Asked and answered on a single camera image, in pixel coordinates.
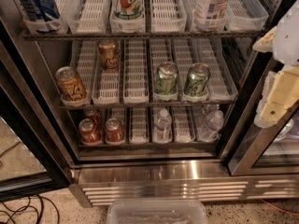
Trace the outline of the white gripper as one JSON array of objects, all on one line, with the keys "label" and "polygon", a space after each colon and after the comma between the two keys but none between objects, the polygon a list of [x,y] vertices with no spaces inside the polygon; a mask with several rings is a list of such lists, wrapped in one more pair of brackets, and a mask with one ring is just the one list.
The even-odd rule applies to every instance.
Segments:
[{"label": "white gripper", "polygon": [[[272,52],[277,27],[273,27],[258,39],[252,49],[258,52]],[[299,66],[288,66],[278,73],[269,71],[263,84],[262,99],[256,108],[254,124],[269,128],[287,113],[299,100]]]}]

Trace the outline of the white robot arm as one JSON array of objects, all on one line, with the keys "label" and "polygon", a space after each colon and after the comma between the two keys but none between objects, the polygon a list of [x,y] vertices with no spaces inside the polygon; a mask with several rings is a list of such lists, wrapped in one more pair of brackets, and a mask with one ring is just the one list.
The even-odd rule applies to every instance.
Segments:
[{"label": "white robot arm", "polygon": [[277,73],[268,73],[254,118],[256,126],[269,128],[299,100],[299,0],[252,48],[272,52],[273,58],[283,64]]}]

